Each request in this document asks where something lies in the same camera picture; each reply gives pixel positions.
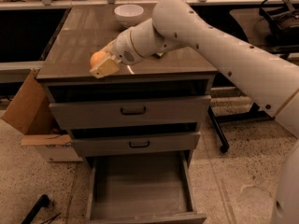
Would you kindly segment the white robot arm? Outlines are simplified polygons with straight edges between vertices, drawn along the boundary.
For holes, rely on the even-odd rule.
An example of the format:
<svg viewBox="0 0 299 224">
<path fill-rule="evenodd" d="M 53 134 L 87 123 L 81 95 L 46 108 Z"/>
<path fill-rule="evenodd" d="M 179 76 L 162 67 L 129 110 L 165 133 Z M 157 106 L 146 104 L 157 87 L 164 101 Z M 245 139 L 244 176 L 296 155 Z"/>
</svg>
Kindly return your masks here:
<svg viewBox="0 0 299 224">
<path fill-rule="evenodd" d="M 91 57 L 107 77 L 158 52 L 190 47 L 270 117 L 299 138 L 299 66 L 207 24 L 181 0 L 160 0 L 151 18 L 120 33 Z"/>
</svg>

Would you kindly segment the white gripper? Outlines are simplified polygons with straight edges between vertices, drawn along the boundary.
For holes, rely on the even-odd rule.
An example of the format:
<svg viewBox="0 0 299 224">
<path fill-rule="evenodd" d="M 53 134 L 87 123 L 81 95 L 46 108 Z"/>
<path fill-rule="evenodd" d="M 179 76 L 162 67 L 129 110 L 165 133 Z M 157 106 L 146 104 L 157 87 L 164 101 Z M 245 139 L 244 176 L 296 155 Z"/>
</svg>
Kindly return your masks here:
<svg viewBox="0 0 299 224">
<path fill-rule="evenodd" d="M 134 65 L 140 63 L 144 58 L 135 50 L 132 42 L 131 34 L 133 29 L 129 28 L 121 32 L 118 37 L 109 42 L 102 48 L 104 52 L 114 52 L 114 56 L 107 53 L 106 58 L 96 65 L 91 67 L 90 73 L 96 78 L 110 76 L 120 70 L 120 60 L 127 65 Z"/>
</svg>

